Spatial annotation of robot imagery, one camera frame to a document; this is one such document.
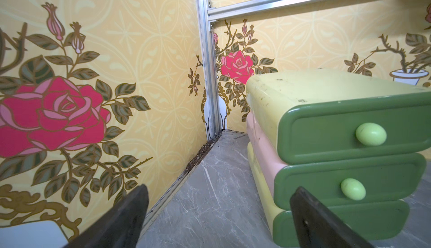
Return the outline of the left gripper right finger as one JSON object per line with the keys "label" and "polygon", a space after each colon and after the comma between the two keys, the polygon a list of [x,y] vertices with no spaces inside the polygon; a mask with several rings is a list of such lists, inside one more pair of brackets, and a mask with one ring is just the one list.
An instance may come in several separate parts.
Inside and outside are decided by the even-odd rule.
{"label": "left gripper right finger", "polygon": [[301,248],[373,247],[301,186],[290,198],[290,206]]}

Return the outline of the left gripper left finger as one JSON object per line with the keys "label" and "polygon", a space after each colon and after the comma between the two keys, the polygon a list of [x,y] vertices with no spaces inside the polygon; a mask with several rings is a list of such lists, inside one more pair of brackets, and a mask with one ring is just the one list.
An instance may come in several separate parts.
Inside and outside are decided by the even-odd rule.
{"label": "left gripper left finger", "polygon": [[149,205],[145,185],[137,186],[124,199],[66,245],[67,248],[136,247]]}

